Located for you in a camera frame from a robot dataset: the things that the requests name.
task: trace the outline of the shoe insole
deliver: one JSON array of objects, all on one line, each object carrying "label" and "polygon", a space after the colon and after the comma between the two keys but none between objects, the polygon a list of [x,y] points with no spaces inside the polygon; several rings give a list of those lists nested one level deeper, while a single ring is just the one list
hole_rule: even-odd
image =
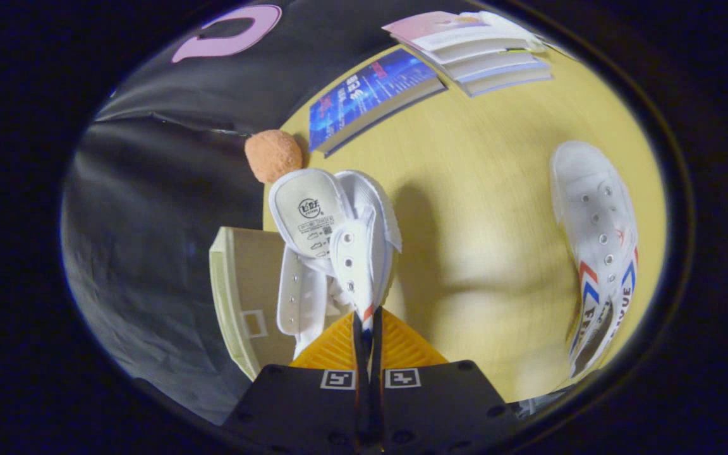
[{"label": "shoe insole", "polygon": [[271,189],[269,207],[286,244],[315,258],[329,258],[330,237],[350,213],[341,185],[320,169],[283,176]]}]

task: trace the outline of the blue book cover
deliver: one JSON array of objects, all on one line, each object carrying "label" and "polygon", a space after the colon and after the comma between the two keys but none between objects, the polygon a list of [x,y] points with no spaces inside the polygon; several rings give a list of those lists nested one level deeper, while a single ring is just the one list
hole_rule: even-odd
[{"label": "blue book cover", "polygon": [[436,72],[404,49],[358,70],[311,106],[309,152],[384,101],[431,78]]}]

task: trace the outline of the wooden surface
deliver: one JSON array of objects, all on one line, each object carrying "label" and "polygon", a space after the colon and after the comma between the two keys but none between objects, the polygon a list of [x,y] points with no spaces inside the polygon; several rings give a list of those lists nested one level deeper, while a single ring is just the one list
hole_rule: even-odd
[{"label": "wooden surface", "polygon": [[[567,239],[552,215],[549,157],[558,144],[581,140],[603,150],[628,185],[638,220],[632,308],[595,368],[638,325],[665,251],[664,188],[632,113],[581,63],[552,49],[542,58],[554,80],[472,99],[441,76],[446,92],[308,162],[332,173],[361,170],[384,186],[404,239],[386,307],[448,360],[476,361],[506,401],[570,383],[567,349],[580,302]],[[281,127],[303,150],[317,98]],[[268,205],[264,229],[277,229]]]}]

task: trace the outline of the black fabric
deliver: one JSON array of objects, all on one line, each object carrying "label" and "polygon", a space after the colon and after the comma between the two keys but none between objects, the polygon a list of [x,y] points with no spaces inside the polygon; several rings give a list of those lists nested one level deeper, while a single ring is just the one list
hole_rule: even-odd
[{"label": "black fabric", "polygon": [[454,0],[256,2],[278,24],[239,54],[173,54],[173,40],[116,87],[75,150],[61,207],[63,262],[93,335],[131,377],[215,424],[250,382],[232,362],[212,300],[208,250],[220,226],[260,229],[263,185],[241,135],[275,129],[341,73],[395,41],[380,27]]}]

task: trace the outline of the book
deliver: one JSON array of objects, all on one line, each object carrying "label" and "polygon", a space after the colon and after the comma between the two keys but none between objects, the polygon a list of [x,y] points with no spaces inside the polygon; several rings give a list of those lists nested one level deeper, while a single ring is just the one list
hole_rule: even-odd
[{"label": "book", "polygon": [[402,107],[445,89],[423,61],[397,49],[351,75],[311,106],[309,152],[341,142]]},{"label": "book", "polygon": [[396,40],[421,50],[439,64],[506,49],[528,49],[530,46],[527,35],[509,33],[477,16],[444,11],[402,18],[382,28]]},{"label": "book", "polygon": [[543,61],[530,64],[515,64],[494,70],[493,75],[480,78],[465,78],[457,82],[471,98],[498,88],[528,83],[533,81],[551,80],[549,65]]},{"label": "book", "polygon": [[443,74],[452,80],[460,81],[463,78],[479,78],[489,76],[492,71],[517,66],[517,64],[535,63],[537,61],[530,52],[511,50],[504,52],[491,52],[490,54],[466,58],[448,64],[431,63]]}]

